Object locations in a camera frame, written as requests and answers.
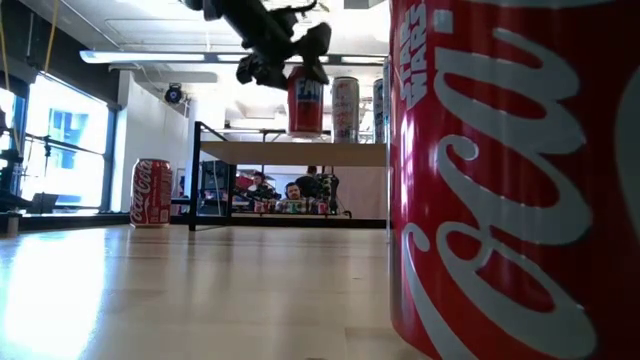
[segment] security camera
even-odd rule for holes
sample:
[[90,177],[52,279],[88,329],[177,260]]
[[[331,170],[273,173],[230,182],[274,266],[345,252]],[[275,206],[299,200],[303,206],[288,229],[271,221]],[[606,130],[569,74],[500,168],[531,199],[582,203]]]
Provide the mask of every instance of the security camera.
[[180,104],[183,97],[182,84],[170,84],[169,90],[164,94],[164,100],[173,105]]

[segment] wooden floor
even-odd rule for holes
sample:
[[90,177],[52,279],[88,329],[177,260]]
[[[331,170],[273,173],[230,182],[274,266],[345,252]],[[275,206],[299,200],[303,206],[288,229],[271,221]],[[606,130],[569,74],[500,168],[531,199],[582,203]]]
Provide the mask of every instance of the wooden floor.
[[384,230],[130,227],[0,240],[0,359],[417,360]]

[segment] red soda can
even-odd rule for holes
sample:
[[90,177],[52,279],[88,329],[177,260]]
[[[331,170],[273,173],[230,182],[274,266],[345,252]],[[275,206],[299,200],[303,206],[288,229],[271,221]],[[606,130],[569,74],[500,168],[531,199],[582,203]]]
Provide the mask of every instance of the red soda can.
[[138,159],[131,184],[131,224],[165,226],[170,222],[171,164],[165,160]]
[[434,359],[636,358],[640,1],[390,3],[395,329]]
[[253,212],[263,213],[265,212],[265,206],[262,201],[256,201],[253,205]]
[[303,66],[296,66],[288,79],[289,127],[293,137],[322,135],[324,85],[307,77]]
[[326,215],[329,212],[329,206],[324,201],[318,202],[318,215]]

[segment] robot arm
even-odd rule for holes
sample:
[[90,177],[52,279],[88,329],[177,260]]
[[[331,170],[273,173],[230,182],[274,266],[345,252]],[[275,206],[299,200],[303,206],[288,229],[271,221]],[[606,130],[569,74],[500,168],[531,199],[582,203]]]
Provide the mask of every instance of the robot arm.
[[286,90],[287,79],[282,73],[284,62],[300,55],[310,76],[323,84],[329,78],[319,57],[329,50],[331,28],[321,23],[307,31],[300,40],[291,41],[296,14],[312,10],[317,0],[309,5],[267,11],[260,0],[182,0],[190,9],[204,11],[207,21],[222,17],[242,37],[242,47],[252,54],[240,60],[236,78],[242,84],[256,79],[258,85]]

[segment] soda can in gripper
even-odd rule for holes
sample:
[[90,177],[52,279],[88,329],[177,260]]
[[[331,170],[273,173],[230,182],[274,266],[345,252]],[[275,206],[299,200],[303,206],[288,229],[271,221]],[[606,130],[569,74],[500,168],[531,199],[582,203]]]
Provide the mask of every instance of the soda can in gripper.
[[289,127],[287,134],[296,138],[322,135],[324,85],[307,76],[303,66],[291,71],[288,79]]

